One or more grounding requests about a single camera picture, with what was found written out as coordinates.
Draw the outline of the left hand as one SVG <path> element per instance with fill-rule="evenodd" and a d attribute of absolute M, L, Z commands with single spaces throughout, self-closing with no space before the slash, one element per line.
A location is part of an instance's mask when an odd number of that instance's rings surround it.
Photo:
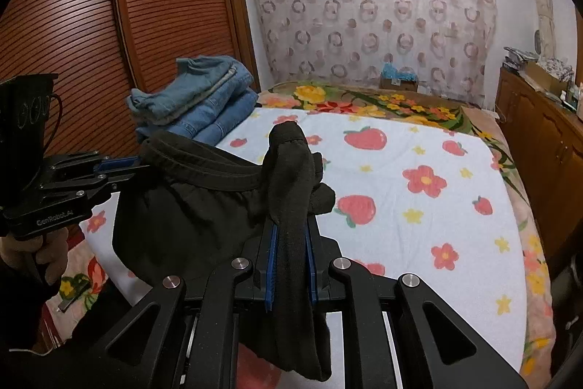
<path fill-rule="evenodd" d="M 67 267 L 67 238 L 66 228 L 28 241 L 8 235 L 1 238 L 1 259 L 10 268 L 24 269 L 47 285 L 53 285 Z"/>

